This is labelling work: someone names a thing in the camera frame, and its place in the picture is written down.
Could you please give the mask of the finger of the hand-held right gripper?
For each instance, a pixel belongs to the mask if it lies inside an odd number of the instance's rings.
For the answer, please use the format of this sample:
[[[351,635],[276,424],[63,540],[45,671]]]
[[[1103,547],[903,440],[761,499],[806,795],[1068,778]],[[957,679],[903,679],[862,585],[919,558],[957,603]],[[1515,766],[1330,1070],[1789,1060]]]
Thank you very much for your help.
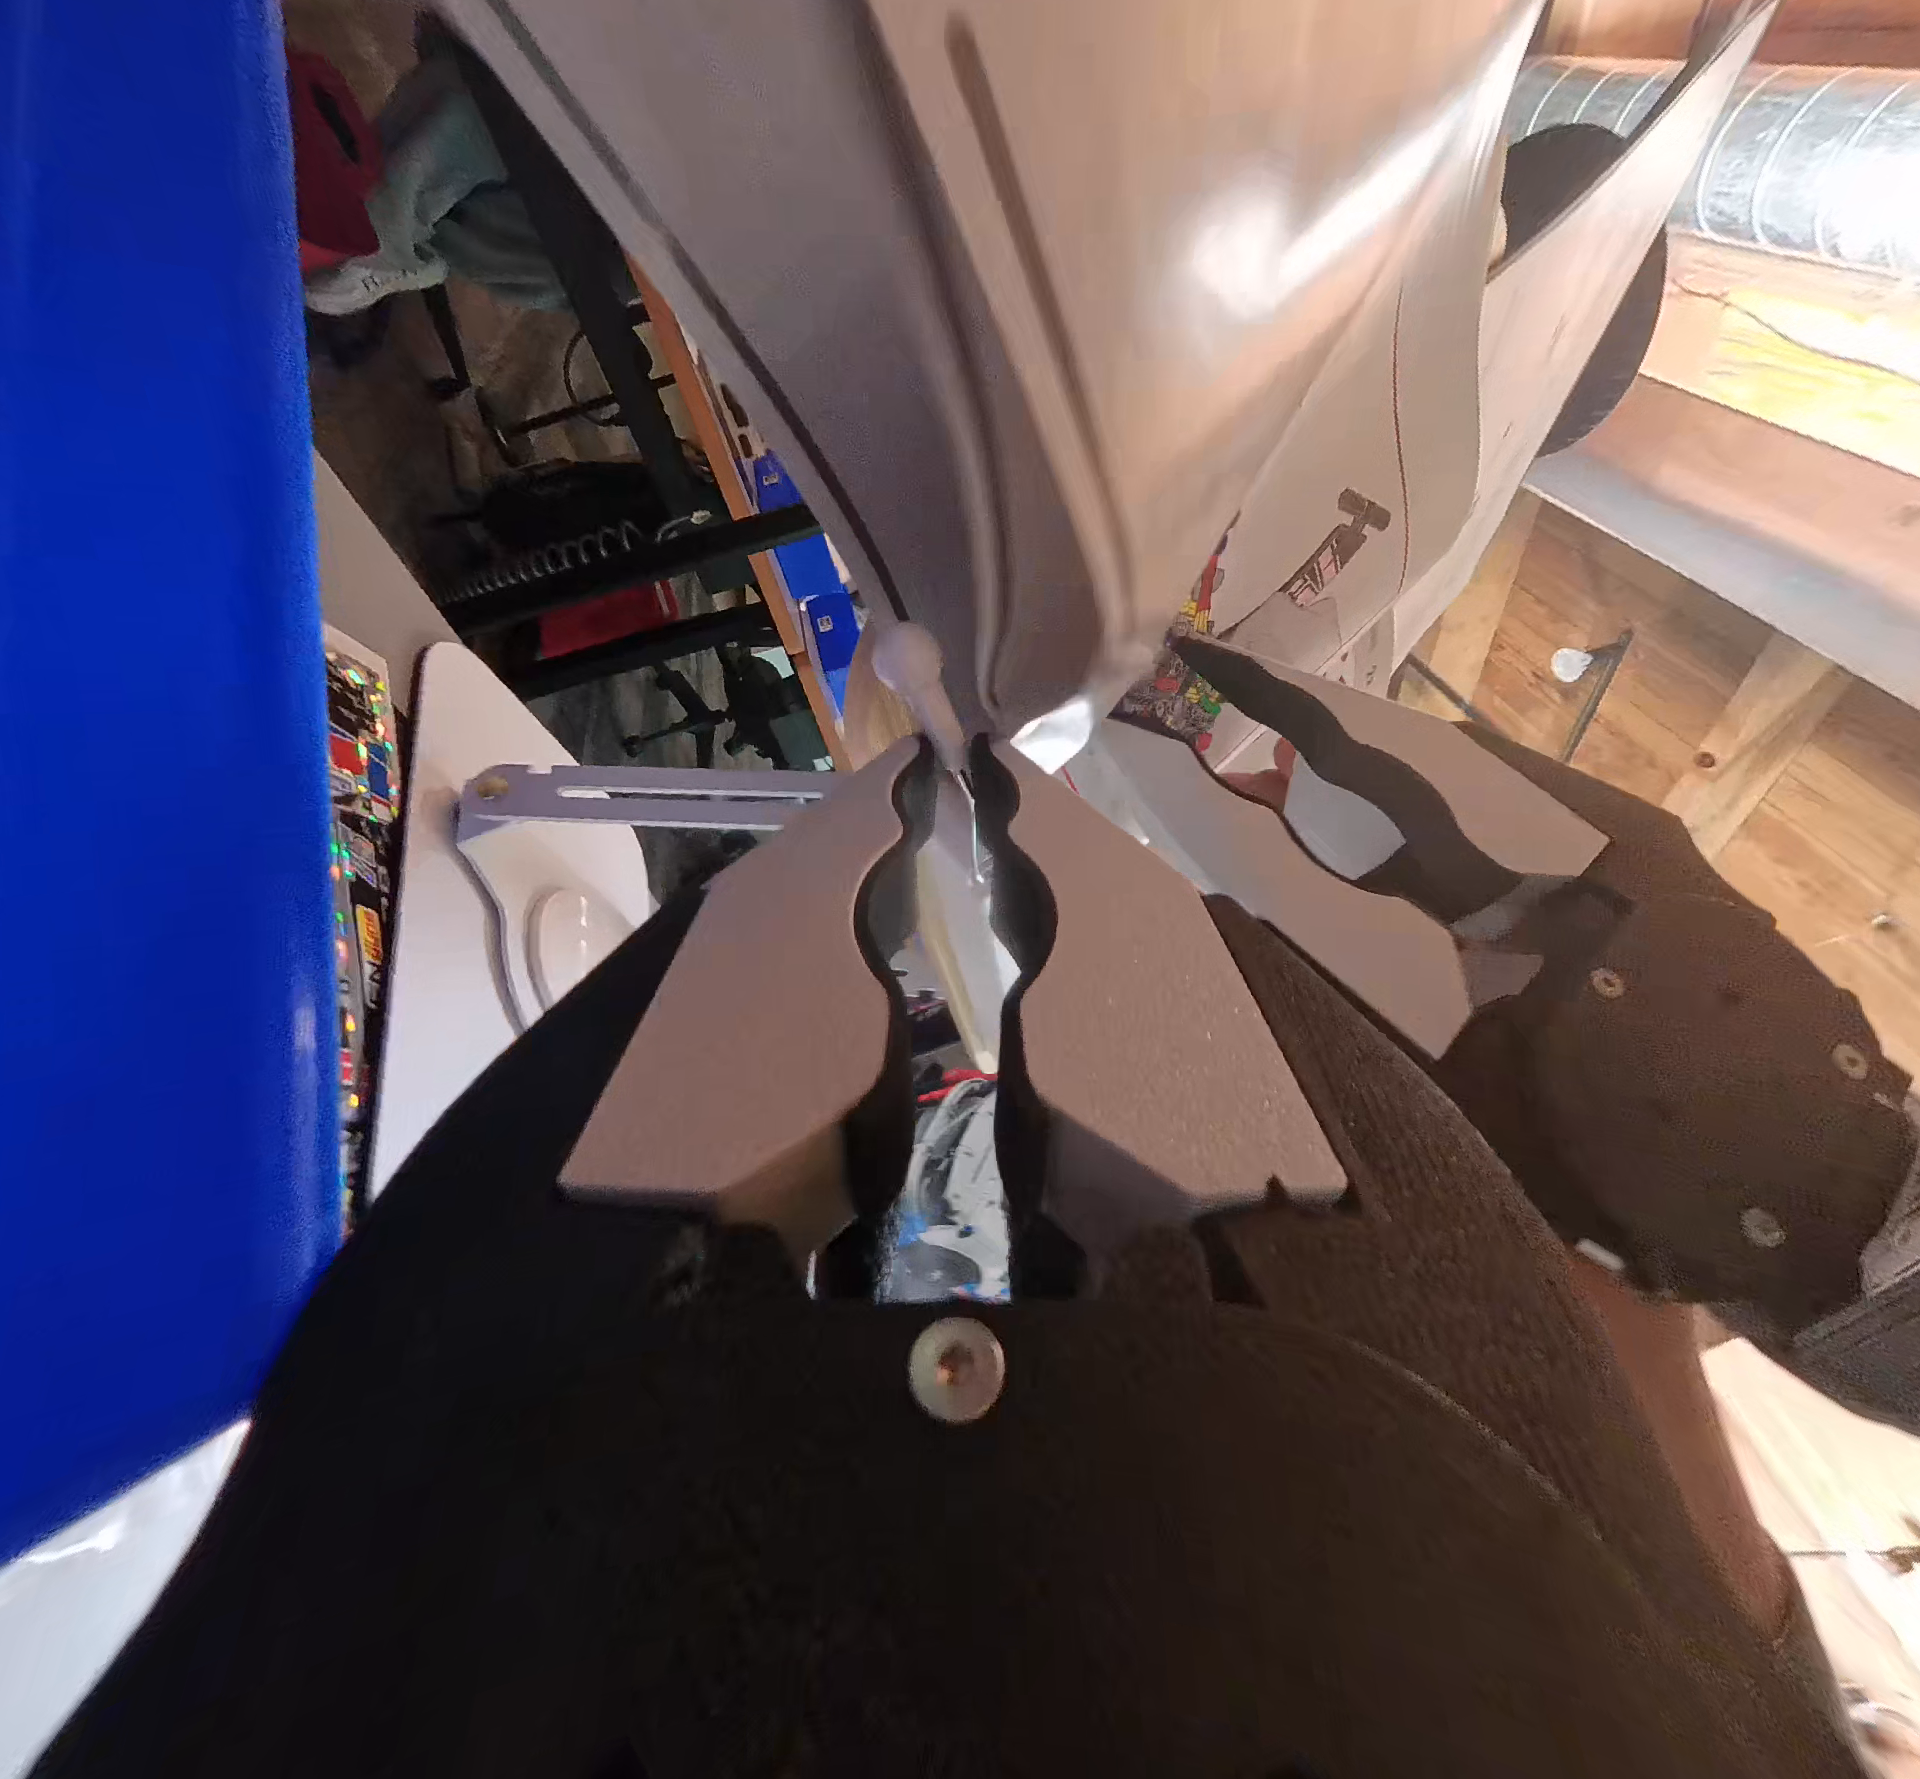
[[[1459,954],[1437,919],[1338,876],[1280,812],[1227,786],[1169,735],[1104,722],[1103,753],[1146,841],[1194,887],[1261,917],[1420,1056],[1446,1054],[1472,1002]]]
[[[1582,878],[1610,847],[1468,727],[1219,640],[1178,638],[1173,652],[1224,705],[1284,738],[1298,768],[1394,830],[1397,842],[1354,874],[1364,890],[1463,919]]]

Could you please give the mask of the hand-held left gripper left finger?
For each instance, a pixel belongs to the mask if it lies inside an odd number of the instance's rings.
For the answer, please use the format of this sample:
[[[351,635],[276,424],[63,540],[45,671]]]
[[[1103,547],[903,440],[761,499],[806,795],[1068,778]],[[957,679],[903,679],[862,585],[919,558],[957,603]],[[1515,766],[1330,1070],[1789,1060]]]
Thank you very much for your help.
[[[915,1118],[893,956],[938,776],[924,738],[900,739],[707,885],[567,1194],[761,1225],[801,1258],[893,1207]]]

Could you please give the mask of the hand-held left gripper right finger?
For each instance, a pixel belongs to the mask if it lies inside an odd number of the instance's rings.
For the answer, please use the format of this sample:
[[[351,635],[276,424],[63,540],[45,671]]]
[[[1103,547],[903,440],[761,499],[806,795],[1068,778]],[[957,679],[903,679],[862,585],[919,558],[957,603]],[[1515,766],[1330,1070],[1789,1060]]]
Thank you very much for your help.
[[[1002,1003],[1013,1280],[1098,1280],[1156,1230],[1351,1187],[1202,894],[1006,741],[971,739]]]

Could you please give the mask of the white book stand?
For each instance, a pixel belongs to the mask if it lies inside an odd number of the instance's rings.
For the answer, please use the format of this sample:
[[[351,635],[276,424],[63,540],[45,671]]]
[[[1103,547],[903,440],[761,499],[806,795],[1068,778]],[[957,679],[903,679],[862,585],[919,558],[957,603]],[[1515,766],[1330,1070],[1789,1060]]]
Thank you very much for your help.
[[[591,766],[466,646],[419,657],[366,1196],[658,905],[648,830],[767,832],[842,776]]]

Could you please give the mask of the white instruction booklet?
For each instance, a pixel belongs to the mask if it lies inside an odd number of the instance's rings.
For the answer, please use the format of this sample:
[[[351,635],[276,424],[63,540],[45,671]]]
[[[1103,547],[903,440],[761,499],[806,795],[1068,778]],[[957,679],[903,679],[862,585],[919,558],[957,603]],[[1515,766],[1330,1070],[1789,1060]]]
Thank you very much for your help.
[[[426,0],[962,720],[1213,621],[1396,661],[1456,594],[1779,0],[1507,231],[1550,0]]]

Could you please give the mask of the person's right forearm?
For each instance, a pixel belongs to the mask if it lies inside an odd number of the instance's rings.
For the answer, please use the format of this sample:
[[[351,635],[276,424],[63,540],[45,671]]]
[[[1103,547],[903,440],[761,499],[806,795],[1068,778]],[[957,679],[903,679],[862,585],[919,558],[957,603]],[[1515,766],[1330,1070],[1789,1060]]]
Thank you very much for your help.
[[[1569,1251],[1569,1272],[1665,1455],[1718,1573],[1769,1642],[1780,1644],[1802,1608],[1797,1578],[1735,1462],[1703,1364],[1693,1306],[1640,1293],[1580,1248]]]

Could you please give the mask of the colourful sticker sheet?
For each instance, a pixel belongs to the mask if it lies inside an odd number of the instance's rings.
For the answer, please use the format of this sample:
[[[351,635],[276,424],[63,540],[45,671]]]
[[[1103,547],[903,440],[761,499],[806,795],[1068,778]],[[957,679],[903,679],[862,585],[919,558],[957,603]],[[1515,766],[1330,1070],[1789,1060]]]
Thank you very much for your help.
[[[388,666],[324,626],[330,907],[339,997],[343,1231],[371,1192],[402,773]]]

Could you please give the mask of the small blue storage bin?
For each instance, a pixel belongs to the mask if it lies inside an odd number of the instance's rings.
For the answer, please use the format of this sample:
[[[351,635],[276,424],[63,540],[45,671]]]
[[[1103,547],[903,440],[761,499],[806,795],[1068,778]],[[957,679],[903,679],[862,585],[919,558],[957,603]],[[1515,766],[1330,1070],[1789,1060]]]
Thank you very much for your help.
[[[810,511],[800,485],[771,449],[753,459],[753,496],[762,514]],[[833,718],[842,722],[852,659],[862,635],[852,584],[823,531],[775,547],[781,582],[798,610],[806,649],[822,675]]]

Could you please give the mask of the wooden workbench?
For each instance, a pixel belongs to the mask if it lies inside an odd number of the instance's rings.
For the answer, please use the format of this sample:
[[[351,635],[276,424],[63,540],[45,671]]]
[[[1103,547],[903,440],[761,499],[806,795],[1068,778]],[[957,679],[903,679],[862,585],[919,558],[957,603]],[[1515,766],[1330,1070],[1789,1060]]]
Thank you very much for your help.
[[[683,395],[687,416],[692,424],[692,437],[707,456],[717,491],[735,521],[755,523],[758,518],[756,499],[744,480],[742,463],[734,450],[734,433],[724,416],[724,403],[714,395],[714,383],[701,363],[698,349],[688,340],[683,321],[662,295],[660,287],[646,275],[636,255],[622,252],[631,280],[642,297],[648,321],[660,342],[660,353]],[[778,558],[772,551],[750,555],[758,594],[775,616],[781,646],[792,661],[795,677],[804,686],[806,701],[828,748],[833,768],[851,768],[840,712],[833,709],[831,695],[819,669],[818,657],[806,643],[806,619],[798,609],[790,590],[781,572]]]

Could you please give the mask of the black round lamp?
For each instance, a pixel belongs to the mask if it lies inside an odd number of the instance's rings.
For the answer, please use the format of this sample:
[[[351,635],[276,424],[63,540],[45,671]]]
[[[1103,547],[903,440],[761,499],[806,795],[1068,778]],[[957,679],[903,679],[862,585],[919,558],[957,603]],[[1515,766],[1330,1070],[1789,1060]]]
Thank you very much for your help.
[[[1509,243],[1522,243],[1571,207],[1619,160],[1622,146],[1622,135],[1591,122],[1550,124],[1513,142],[1501,173]],[[1652,347],[1665,285],[1668,231],[1657,231],[1539,455],[1576,446],[1622,401]]]

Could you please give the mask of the large blue parts bin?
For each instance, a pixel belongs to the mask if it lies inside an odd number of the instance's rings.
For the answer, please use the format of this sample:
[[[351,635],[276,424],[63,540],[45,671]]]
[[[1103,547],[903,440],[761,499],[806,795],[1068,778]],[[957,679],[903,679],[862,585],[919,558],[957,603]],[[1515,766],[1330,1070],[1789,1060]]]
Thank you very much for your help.
[[[237,1422],[340,1238],[280,0],[2,0],[2,1551]]]

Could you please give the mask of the wall light bulb fixture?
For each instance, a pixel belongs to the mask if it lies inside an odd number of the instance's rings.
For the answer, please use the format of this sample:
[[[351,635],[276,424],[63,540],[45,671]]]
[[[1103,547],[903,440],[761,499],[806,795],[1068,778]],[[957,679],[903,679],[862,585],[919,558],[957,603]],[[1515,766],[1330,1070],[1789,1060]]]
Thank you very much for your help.
[[[1633,626],[1624,626],[1615,640],[1606,640],[1599,646],[1563,646],[1554,652],[1550,659],[1551,677],[1562,684],[1578,684],[1583,688],[1583,698],[1571,718],[1571,727],[1558,750],[1562,763],[1571,763],[1578,755],[1632,647]]]

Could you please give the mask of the silver ventilation duct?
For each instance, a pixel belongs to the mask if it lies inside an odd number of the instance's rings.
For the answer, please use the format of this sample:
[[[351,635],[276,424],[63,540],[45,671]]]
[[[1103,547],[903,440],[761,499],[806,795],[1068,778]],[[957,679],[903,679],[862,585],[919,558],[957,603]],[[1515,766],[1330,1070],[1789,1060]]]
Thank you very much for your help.
[[[1677,71],[1668,61],[1533,60],[1501,130],[1518,142],[1558,124],[1594,124],[1628,138]],[[1916,285],[1916,71],[1747,67],[1677,194],[1668,230]]]

